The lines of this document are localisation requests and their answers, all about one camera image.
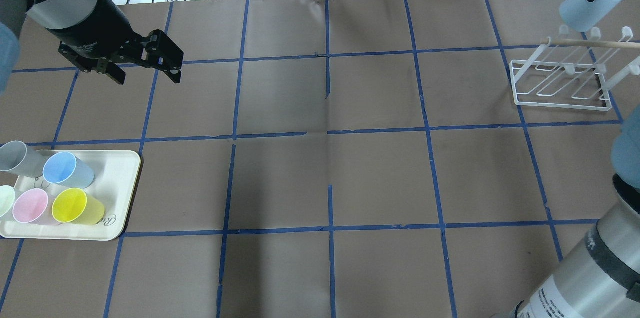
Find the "gray cup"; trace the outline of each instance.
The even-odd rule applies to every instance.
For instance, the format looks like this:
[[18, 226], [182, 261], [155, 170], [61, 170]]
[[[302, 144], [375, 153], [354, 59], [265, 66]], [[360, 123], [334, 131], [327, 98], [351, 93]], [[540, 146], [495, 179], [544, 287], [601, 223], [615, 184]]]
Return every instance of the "gray cup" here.
[[0, 172], [37, 178], [47, 158], [22, 141], [11, 141], [0, 147]]

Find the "pink cup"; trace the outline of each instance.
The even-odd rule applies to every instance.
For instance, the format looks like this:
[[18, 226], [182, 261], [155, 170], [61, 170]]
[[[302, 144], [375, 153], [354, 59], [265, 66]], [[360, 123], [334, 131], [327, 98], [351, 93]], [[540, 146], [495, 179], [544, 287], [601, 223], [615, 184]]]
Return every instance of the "pink cup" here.
[[59, 225], [51, 206], [54, 197], [51, 197], [41, 188], [32, 188], [22, 193], [13, 205], [13, 217], [19, 223], [33, 223], [35, 225], [56, 226]]

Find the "wooden dowel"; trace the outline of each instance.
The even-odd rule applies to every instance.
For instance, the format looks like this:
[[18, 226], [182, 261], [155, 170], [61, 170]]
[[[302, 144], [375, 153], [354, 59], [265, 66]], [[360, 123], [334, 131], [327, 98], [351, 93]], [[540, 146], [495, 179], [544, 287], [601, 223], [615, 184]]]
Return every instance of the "wooden dowel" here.
[[562, 38], [546, 38], [542, 40], [543, 45], [558, 46], [582, 46], [582, 47], [605, 47], [620, 49], [640, 49], [640, 43], [636, 42], [613, 42], [613, 41], [586, 41], [586, 40], [569, 40]]

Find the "white tray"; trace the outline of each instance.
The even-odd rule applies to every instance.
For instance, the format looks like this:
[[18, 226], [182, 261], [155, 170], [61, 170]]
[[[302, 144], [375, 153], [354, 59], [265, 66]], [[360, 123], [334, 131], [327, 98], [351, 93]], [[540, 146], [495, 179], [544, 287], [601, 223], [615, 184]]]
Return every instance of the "white tray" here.
[[[39, 150], [50, 157], [63, 150]], [[87, 163], [95, 172], [95, 181], [85, 191], [103, 202], [104, 217], [96, 225], [62, 223], [58, 226], [43, 226], [30, 223], [0, 222], [0, 235], [6, 238], [86, 239], [109, 241], [118, 237], [124, 229], [133, 198], [133, 191], [140, 172], [140, 156], [129, 150], [64, 150], [71, 152]], [[15, 183], [18, 191], [42, 188], [57, 196], [67, 187], [51, 184], [42, 177], [33, 179], [18, 176]]]

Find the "table surface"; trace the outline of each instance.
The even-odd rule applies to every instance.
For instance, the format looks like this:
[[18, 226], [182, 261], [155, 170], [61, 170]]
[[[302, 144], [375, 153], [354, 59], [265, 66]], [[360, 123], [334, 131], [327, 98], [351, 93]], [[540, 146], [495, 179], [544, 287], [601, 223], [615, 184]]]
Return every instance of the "table surface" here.
[[[639, 102], [630, 78], [605, 113], [514, 105], [508, 61], [558, 29], [562, 1], [122, 7], [182, 47], [180, 84], [79, 73], [28, 21], [0, 142], [143, 166], [118, 239], [0, 239], [0, 317], [509, 311], [615, 203], [611, 145]], [[639, 3], [603, 35], [639, 31]]]

